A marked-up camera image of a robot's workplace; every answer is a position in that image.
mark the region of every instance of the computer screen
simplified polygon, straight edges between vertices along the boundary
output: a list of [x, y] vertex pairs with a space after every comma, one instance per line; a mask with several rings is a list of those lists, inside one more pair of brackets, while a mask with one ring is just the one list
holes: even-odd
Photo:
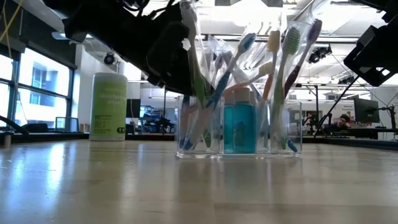
[[141, 107], [140, 99], [127, 99], [126, 117], [139, 118], [140, 107]]
[[355, 120], [360, 123], [380, 123], [379, 103], [373, 100], [354, 99]]

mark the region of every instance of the clear acrylic holder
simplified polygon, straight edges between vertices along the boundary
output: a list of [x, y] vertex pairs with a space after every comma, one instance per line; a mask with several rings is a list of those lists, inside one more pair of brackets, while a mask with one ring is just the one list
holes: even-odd
[[221, 103], [218, 103], [211, 119], [208, 121], [208, 134], [205, 139], [204, 134], [192, 150], [184, 150], [185, 138], [195, 128], [198, 119], [197, 99], [191, 96], [179, 96], [177, 98], [177, 129], [175, 132], [176, 156], [179, 158], [211, 158], [221, 152]]
[[[222, 150], [218, 155], [213, 157], [216, 158], [228, 158], [228, 157], [280, 157], [280, 156], [299, 156], [302, 154], [302, 103], [287, 103], [283, 106], [282, 116], [280, 122], [282, 123], [283, 134], [286, 136], [286, 140], [290, 141], [289, 144], [293, 144], [297, 149], [297, 152], [291, 150], [286, 142], [286, 148], [282, 149], [281, 146], [272, 145], [271, 135], [271, 121], [270, 111], [271, 104], [266, 101], [259, 103], [257, 106], [257, 120], [258, 123], [262, 123], [257, 131], [257, 148], [253, 154], [238, 154], [238, 153], [226, 153]], [[224, 142], [221, 141], [221, 148], [223, 149]]]

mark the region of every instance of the person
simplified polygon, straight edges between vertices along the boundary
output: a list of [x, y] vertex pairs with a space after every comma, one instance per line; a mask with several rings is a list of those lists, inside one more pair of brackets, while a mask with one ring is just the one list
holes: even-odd
[[307, 134], [312, 135], [314, 133], [315, 120], [311, 113], [307, 113], [307, 118], [302, 120], [302, 125], [307, 125]]
[[350, 118], [346, 114], [343, 114], [340, 116], [340, 119], [338, 120], [337, 123], [332, 124], [329, 129], [331, 132], [338, 132], [338, 131], [346, 131], [348, 128], [350, 128], [349, 125]]

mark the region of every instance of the table surface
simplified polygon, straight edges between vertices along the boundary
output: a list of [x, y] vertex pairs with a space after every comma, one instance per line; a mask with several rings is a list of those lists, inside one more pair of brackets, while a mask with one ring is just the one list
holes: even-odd
[[0, 223], [398, 223], [398, 153], [177, 159], [172, 142], [0, 149]]

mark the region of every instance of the green toothbrush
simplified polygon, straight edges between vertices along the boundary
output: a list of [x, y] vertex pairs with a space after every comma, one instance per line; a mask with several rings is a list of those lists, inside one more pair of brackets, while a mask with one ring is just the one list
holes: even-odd
[[281, 107], [284, 104], [284, 87], [283, 87], [283, 82], [284, 82], [284, 70], [285, 70], [285, 65], [286, 61], [289, 57], [289, 55], [294, 55], [297, 53], [300, 45], [300, 38], [301, 38], [301, 33], [298, 29], [295, 27], [292, 27], [286, 34], [285, 40], [284, 40], [284, 45], [282, 48], [282, 61], [280, 63], [279, 67], [279, 73], [276, 79], [275, 83], [275, 89], [274, 89], [274, 104], [272, 105], [272, 113], [271, 113], [271, 133], [274, 135], [276, 139], [279, 139], [281, 143], [283, 142], [283, 136], [281, 136], [280, 130], [281, 128], [281, 123], [279, 121], [279, 114], [281, 113]]

